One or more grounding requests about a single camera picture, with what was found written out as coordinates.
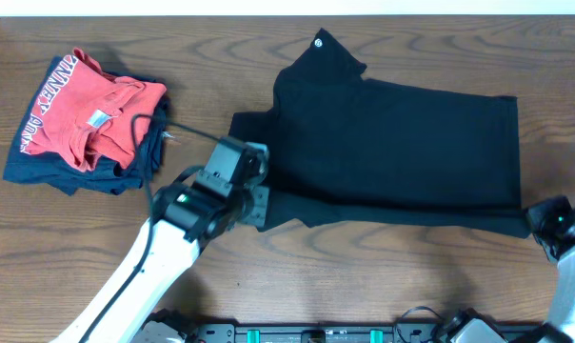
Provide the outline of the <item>black t-shirt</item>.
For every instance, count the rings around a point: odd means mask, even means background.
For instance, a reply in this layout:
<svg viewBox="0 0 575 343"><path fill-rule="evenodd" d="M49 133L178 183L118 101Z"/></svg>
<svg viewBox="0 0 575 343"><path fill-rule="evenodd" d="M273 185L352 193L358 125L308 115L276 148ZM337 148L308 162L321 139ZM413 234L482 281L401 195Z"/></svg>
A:
<svg viewBox="0 0 575 343"><path fill-rule="evenodd" d="M343 221L449 227L525 238L518 104L364 77L328 31L281 70L265 112L232 137L269 150L267 229Z"/></svg>

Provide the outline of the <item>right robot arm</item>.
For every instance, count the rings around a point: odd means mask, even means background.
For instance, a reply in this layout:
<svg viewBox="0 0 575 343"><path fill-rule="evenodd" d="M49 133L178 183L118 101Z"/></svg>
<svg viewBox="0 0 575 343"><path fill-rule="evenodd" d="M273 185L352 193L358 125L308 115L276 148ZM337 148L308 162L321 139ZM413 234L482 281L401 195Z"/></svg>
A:
<svg viewBox="0 0 575 343"><path fill-rule="evenodd" d="M530 206L525 217L535 241L558 270L546 323L575 342L575 208L559 195Z"/></svg>

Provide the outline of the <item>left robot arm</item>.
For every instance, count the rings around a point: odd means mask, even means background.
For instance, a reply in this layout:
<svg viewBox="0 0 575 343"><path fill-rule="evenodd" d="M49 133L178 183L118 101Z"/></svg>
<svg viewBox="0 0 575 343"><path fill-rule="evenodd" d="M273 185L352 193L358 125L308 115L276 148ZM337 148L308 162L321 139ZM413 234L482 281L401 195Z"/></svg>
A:
<svg viewBox="0 0 575 343"><path fill-rule="evenodd" d="M129 342L207 244L237 224L262 227L268 147L220 138L204 166L183 170L152 197L127 256L59 342Z"/></svg>

